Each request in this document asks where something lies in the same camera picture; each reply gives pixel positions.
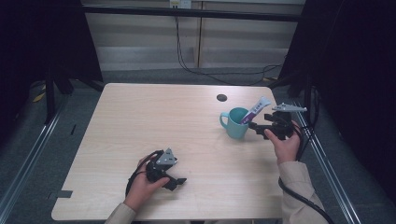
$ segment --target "wooden table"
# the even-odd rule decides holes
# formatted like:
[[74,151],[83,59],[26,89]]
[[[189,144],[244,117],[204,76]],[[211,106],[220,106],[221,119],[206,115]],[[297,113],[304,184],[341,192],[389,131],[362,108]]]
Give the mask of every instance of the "wooden table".
[[[218,94],[228,99],[220,102]],[[230,138],[219,114],[253,107],[270,89],[158,84],[108,84],[92,115],[64,182],[71,198],[59,198],[55,220],[107,219],[123,201],[138,161],[172,148],[178,163],[168,174],[187,177],[174,191],[159,189],[139,211],[139,220],[245,219],[281,217],[276,155],[253,130]]]

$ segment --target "right hand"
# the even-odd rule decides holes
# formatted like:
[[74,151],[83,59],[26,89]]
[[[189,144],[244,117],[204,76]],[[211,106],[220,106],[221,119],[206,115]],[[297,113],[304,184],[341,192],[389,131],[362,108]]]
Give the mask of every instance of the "right hand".
[[264,130],[264,133],[274,144],[277,164],[286,161],[296,161],[297,152],[300,147],[300,137],[297,132],[294,131],[290,138],[283,141],[279,140],[276,135],[268,129]]

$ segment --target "cable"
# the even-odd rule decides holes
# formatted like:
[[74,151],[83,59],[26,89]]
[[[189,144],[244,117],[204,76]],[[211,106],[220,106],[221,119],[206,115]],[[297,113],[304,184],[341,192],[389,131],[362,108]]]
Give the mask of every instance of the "cable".
[[[325,52],[326,52],[327,48],[329,47],[331,37],[333,36],[333,32],[335,30],[336,23],[337,23],[338,18],[340,16],[340,12],[343,9],[344,4],[346,3],[346,1],[347,0],[342,0],[339,8],[335,12],[334,20],[332,21],[332,25],[331,25],[329,34],[327,35],[327,38],[326,38],[325,43],[323,45],[323,48],[322,48],[322,50],[320,51],[320,53],[319,53],[319,55],[317,57],[318,60],[316,62],[314,62],[315,65],[313,65],[313,68],[311,68],[310,71],[308,71],[308,74],[306,76],[306,82],[307,82],[306,86],[307,86],[307,88],[305,88],[305,95],[306,96],[304,97],[305,98],[304,102],[305,102],[305,107],[308,108],[308,110],[309,110],[309,108],[311,106],[310,105],[311,104],[311,102],[310,102],[310,100],[311,100],[310,99],[310,94],[311,94],[310,91],[311,91],[311,89],[308,89],[308,87],[310,87],[310,86],[312,87],[312,75],[313,75],[312,73],[313,73],[313,71],[318,71],[318,65],[323,60]],[[308,117],[307,122],[308,122],[308,124],[311,125],[311,119],[310,119],[309,111],[307,113],[307,117]]]
[[309,201],[305,197],[301,196],[300,194],[298,194],[298,193],[294,192],[293,190],[289,189],[288,187],[286,187],[281,178],[279,178],[278,184],[291,197],[295,198],[296,200],[298,200],[298,201],[300,201],[302,203],[305,203],[306,205],[308,205],[309,207],[311,207],[312,209],[317,211],[319,214],[321,214],[324,217],[324,219],[326,219],[326,221],[329,224],[333,224],[334,223],[332,221],[332,218],[329,215],[327,215],[327,213],[323,209],[321,209],[319,206],[317,206],[316,204],[312,203],[311,201]]
[[154,156],[155,154],[157,154],[157,153],[159,153],[159,152],[161,152],[161,151],[160,151],[160,150],[154,151],[154,152],[152,152],[151,154],[149,154],[145,159],[143,159],[142,162],[140,162],[140,164],[137,166],[137,168],[136,168],[136,170],[134,171],[134,173],[131,175],[131,178],[133,178],[133,177],[139,175],[140,173],[142,173],[142,172],[139,172],[140,168],[142,168],[142,166],[143,166],[146,162],[148,162],[148,161],[151,159],[152,156]]
[[[289,125],[289,123],[287,121],[285,121],[284,119],[282,119],[281,117],[273,116],[273,118],[275,118],[276,121],[278,121],[278,122],[284,123],[284,125]],[[300,158],[303,156],[304,149],[306,148],[306,145],[304,147],[304,137],[303,137],[303,134],[302,134],[301,129],[299,128],[299,126],[293,124],[292,129],[293,129],[294,132],[296,132],[296,134],[300,138],[300,145],[299,145],[299,148],[298,148],[298,151],[297,151],[297,155],[296,155],[296,160],[299,161]],[[298,194],[297,192],[293,191],[292,189],[289,189],[288,187],[286,187],[281,178],[278,179],[278,184],[291,197],[293,197],[294,199],[296,199],[296,200],[298,200],[298,201],[300,201],[302,203],[305,203],[306,205],[308,205],[309,207],[311,207],[312,209],[317,211],[320,215],[322,215],[326,219],[326,221],[329,224],[333,224],[334,223],[332,221],[332,218],[329,215],[327,215],[327,213],[323,209],[321,209],[319,206],[317,206],[313,202],[311,202],[308,199],[306,199],[304,196],[302,196],[302,195]]]
[[318,94],[318,90],[316,89],[316,87],[312,86],[312,88],[314,89],[314,113],[315,113],[314,121],[309,122],[310,124],[303,127],[303,129],[309,129],[308,139],[306,140],[305,145],[299,149],[297,156],[296,156],[297,161],[299,161],[301,159],[301,157],[303,156],[304,151],[305,151],[306,147],[308,146],[309,141],[311,141],[313,132],[315,130],[315,126],[318,122],[318,115],[319,115],[319,109],[320,109],[320,96]]
[[[180,66],[186,70],[187,72],[193,73],[195,75],[199,75],[199,76],[206,76],[206,77],[210,77],[215,79],[216,81],[231,85],[231,86],[253,86],[256,85],[260,82],[262,82],[262,80],[265,78],[265,73],[269,72],[271,70],[274,70],[280,66],[282,66],[282,64],[272,64],[272,65],[267,65],[265,66],[261,72],[252,72],[252,73],[202,73],[202,72],[197,72],[197,71],[192,71],[190,70],[190,68],[185,64],[184,59],[183,59],[183,55],[181,52],[181,44],[180,44],[180,35],[179,35],[179,28],[178,28],[178,17],[175,16],[175,23],[176,23],[176,28],[177,28],[177,60],[178,63],[180,64]],[[262,74],[261,78],[253,83],[248,83],[248,84],[235,84],[235,83],[231,83],[231,82],[227,82],[224,80],[221,80],[217,77],[213,77],[216,75],[259,75]]]

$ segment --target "floor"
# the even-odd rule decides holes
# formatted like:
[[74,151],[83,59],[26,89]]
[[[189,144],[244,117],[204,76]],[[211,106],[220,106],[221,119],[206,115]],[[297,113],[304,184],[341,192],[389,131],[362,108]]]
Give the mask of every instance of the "floor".
[[[243,68],[206,68],[200,69],[200,73],[192,73],[180,68],[104,71],[103,77],[105,83],[266,86],[271,81],[262,81],[262,77],[277,77],[280,67],[275,67],[270,71],[268,70],[272,67],[267,67],[263,74],[265,65]],[[60,107],[56,126],[50,131],[49,138],[35,155],[36,160],[30,164],[30,169],[27,171],[22,167],[26,165],[25,159],[28,158],[44,129],[43,122],[46,118],[45,98],[38,103],[32,103],[41,90],[40,84],[38,83],[31,89],[30,98],[19,115],[12,136],[6,144],[1,146],[0,195],[2,195],[2,201],[0,207],[7,207],[8,210],[2,212],[0,221],[4,223],[104,223],[103,220],[54,221],[50,213],[56,201],[49,197],[51,193],[56,193],[62,188],[101,92],[73,80],[75,87],[73,94],[64,96],[58,93],[56,95],[57,105],[64,103],[64,106]],[[287,89],[288,87],[273,89],[278,103],[292,104],[292,102],[302,101],[303,96],[290,99],[286,94]],[[317,153],[308,145],[302,161],[307,164],[317,194],[334,223],[396,223],[394,204],[356,160],[347,143],[340,138],[331,116],[326,112],[325,105],[320,105],[315,133],[357,214],[356,216],[350,215],[358,218],[354,220],[343,211],[343,206],[334,195],[332,185],[323,171]],[[24,174],[24,180],[15,179],[20,174]],[[19,190],[13,191],[11,186],[17,186]],[[13,200],[4,200],[10,192],[14,192]],[[281,223],[281,221],[256,220],[256,223]]]

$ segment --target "teal mug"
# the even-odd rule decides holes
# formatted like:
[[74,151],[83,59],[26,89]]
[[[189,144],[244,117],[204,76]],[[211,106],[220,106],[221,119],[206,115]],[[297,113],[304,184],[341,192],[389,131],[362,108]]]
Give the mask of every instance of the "teal mug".
[[220,124],[225,128],[227,134],[234,139],[241,139],[248,130],[248,124],[240,124],[242,118],[248,113],[248,110],[242,107],[232,109],[229,113],[222,112],[220,114]]

